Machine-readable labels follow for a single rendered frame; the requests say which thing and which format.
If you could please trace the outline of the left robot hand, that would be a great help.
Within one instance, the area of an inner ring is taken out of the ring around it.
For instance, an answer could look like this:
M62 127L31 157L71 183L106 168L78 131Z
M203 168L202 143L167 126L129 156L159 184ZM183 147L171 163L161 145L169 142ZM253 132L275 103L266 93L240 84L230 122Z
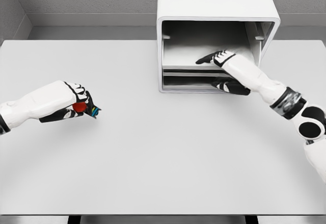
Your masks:
M39 121L41 123L86 115L75 112L72 108L74 103L91 102L94 104L90 92L76 83L58 80L38 89L36 92L35 99L38 105L36 112L40 116Z

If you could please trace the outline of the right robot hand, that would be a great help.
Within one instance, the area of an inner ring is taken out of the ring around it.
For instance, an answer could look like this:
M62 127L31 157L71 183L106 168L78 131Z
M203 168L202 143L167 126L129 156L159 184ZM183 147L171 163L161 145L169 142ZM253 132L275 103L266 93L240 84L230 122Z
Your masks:
M230 75L230 77L217 77L211 83L212 87L228 94L247 96L251 90L248 71L241 67L243 61L248 60L231 51L219 50L198 59L196 64L215 64Z

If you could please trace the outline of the black red-knob load switch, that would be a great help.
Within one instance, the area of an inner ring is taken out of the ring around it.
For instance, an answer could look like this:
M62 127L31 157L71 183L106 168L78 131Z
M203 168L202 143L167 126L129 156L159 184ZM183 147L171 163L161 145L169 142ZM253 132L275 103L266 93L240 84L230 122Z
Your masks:
M101 111L101 109L99 107L95 106L91 102L74 103L72 105L72 108L77 113L84 113L93 118L97 118L99 112Z

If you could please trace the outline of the white multi-storey storage cabinet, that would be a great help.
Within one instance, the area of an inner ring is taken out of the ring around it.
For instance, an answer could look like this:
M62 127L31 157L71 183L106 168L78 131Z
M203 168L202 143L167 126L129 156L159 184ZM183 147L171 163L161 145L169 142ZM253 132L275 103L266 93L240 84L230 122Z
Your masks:
M159 90L216 93L227 72L197 60L229 50L259 66L280 22L273 0L157 0Z

